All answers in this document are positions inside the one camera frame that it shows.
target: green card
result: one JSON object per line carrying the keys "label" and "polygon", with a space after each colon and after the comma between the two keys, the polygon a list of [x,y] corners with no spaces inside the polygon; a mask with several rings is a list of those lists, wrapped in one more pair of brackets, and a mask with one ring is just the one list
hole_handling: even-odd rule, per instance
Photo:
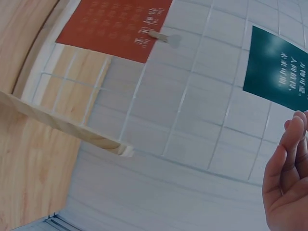
{"label": "green card", "polygon": [[292,110],[308,110],[307,66],[306,52],[254,26],[243,90]]}

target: tiled wall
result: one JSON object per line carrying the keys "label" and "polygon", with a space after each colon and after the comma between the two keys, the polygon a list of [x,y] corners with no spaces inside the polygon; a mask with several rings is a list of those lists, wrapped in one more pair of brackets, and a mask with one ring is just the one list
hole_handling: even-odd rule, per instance
{"label": "tiled wall", "polygon": [[136,147],[82,144],[67,207],[84,230],[267,230],[263,170],[292,111],[242,91],[252,25],[308,48],[306,0],[174,0],[146,66],[114,58],[89,125]]}

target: light wood grain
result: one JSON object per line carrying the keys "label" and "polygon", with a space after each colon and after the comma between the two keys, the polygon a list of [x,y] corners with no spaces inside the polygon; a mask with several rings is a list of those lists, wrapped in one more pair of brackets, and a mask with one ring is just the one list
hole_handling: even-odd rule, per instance
{"label": "light wood grain", "polygon": [[[27,3],[27,7],[33,11],[24,17],[18,17],[16,3],[21,1]],[[50,0],[0,0],[0,28],[10,28],[11,24],[5,18],[14,18],[17,25],[25,25],[32,15],[40,14],[37,12],[40,8],[38,5],[44,2],[51,2]],[[74,11],[74,6],[78,4],[77,0],[71,0],[67,8],[65,8],[65,15],[61,14],[60,17],[69,18],[69,15]],[[41,20],[42,17],[36,17],[36,20]],[[37,74],[42,70],[45,57],[49,55],[50,47],[54,42],[53,38],[57,37],[57,33],[61,31],[61,25],[56,25],[56,28],[51,30],[51,34],[46,38],[42,49],[40,50],[37,60],[31,69],[30,78],[26,83],[26,91],[23,92],[25,98],[31,96],[32,86],[35,86],[34,81],[37,79]],[[34,33],[33,30],[24,30],[20,33],[18,41],[23,41],[27,36],[35,37],[38,32]],[[7,50],[3,41],[0,43],[0,51]],[[72,48],[62,47],[58,49],[58,55],[49,63],[48,67],[53,73],[60,73],[61,69],[65,70],[65,65],[71,59]],[[15,51],[15,54],[24,53],[24,51]],[[92,60],[95,56],[97,62],[110,62],[104,54],[88,53],[84,58],[81,58],[80,63],[84,63],[85,59]],[[18,65],[11,65],[14,63],[14,56],[2,56],[1,70],[5,70],[0,75],[0,90],[10,94],[14,87],[17,75],[20,72]],[[95,72],[99,72],[101,67],[95,63],[95,66],[81,65],[82,75],[71,75],[71,77],[78,78],[80,81],[86,82],[89,77],[96,79]],[[108,69],[106,66],[104,72],[97,83],[100,86],[103,78]],[[56,78],[45,78],[45,90],[38,91],[41,95],[37,94],[36,99],[39,105],[46,108],[51,108],[54,104],[61,80]],[[64,94],[60,94],[59,105],[56,107],[56,112],[68,117],[76,118],[77,121],[83,117],[84,107],[87,105],[85,101],[81,104],[83,109],[79,107],[80,95],[87,95],[89,91],[86,88],[74,87],[74,82],[66,82],[63,87]],[[89,111],[95,101],[98,91],[93,94],[92,101],[90,101]],[[0,103],[0,230],[6,231],[16,227],[28,224],[36,219],[52,214],[55,211],[62,209],[66,203],[66,197],[70,187],[71,176],[75,165],[77,153],[79,150],[80,139],[65,134],[56,129],[52,129],[45,124],[42,124],[34,119],[31,119],[16,110]]]}
{"label": "light wood grain", "polygon": [[63,10],[68,5],[69,0],[61,0],[56,4],[54,7],[52,13],[47,18],[47,21],[44,23],[42,29],[40,30],[39,34],[37,35],[31,50],[29,54],[26,57],[26,61],[23,64],[23,67],[21,69],[21,72],[18,76],[17,83],[13,89],[13,95],[15,95],[18,98],[22,97],[23,91],[26,86],[26,82],[28,80],[28,77],[30,75],[30,72],[33,68],[34,62],[38,57],[38,54],[40,50],[42,49],[42,46],[48,37],[48,35],[51,33],[51,30],[54,28],[57,20],[59,19],[59,16],[62,14]]}
{"label": "light wood grain", "polygon": [[59,131],[75,136],[83,141],[89,142],[103,148],[116,155],[131,156],[133,148],[112,140],[87,126],[81,126],[74,120],[69,120],[65,116],[51,113],[44,107],[34,106],[26,103],[17,97],[0,91],[0,102],[14,108],[18,112],[33,118],[41,123],[44,123]]}
{"label": "light wood grain", "polygon": [[13,90],[29,49],[57,1],[0,1],[0,85],[6,92]]}

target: clothespin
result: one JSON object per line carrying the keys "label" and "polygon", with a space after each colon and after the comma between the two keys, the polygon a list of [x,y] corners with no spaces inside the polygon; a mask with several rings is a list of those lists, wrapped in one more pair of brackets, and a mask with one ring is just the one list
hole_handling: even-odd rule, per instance
{"label": "clothespin", "polygon": [[154,30],[151,30],[149,32],[149,35],[159,41],[168,43],[172,48],[178,48],[180,46],[180,41],[182,40],[182,37],[180,35],[167,36]]}

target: card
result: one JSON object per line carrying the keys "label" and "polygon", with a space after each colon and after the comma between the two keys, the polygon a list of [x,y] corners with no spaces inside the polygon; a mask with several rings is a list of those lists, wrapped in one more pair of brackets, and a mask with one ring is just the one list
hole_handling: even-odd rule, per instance
{"label": "card", "polygon": [[56,42],[146,63],[172,0],[81,0]]}
{"label": "card", "polygon": [[292,110],[308,110],[307,66],[306,52],[254,26],[243,90]]}

